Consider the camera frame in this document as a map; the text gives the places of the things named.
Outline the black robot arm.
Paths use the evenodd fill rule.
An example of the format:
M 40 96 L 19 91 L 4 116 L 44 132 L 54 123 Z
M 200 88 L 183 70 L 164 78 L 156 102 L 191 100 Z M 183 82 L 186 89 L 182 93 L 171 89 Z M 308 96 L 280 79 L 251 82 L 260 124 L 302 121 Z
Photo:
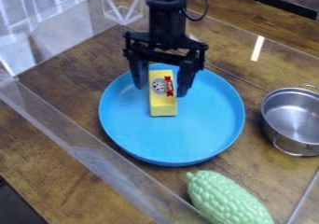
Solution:
M 134 84 L 139 89 L 147 84 L 151 62 L 179 67 L 178 97 L 183 97 L 191 89 L 196 73 L 204 67 L 208 45 L 186 35 L 186 20 L 200 21 L 204 18 L 210 2 L 203 1 L 203 15 L 194 18 L 187 13 L 187 0 L 146 0 L 150 8 L 148 32 L 123 34 L 123 56 L 130 62 Z

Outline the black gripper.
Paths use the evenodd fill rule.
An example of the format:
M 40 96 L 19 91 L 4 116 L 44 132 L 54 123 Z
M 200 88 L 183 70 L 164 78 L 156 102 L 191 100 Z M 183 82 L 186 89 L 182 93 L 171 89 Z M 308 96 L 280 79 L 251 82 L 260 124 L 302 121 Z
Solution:
M 148 81 L 148 62 L 168 63 L 179 66 L 178 97 L 184 97 L 192 87 L 196 70 L 202 70 L 208 45 L 186 35 L 164 43 L 156 42 L 148 33 L 126 32 L 123 56 L 130 62 L 131 75 L 138 89 Z

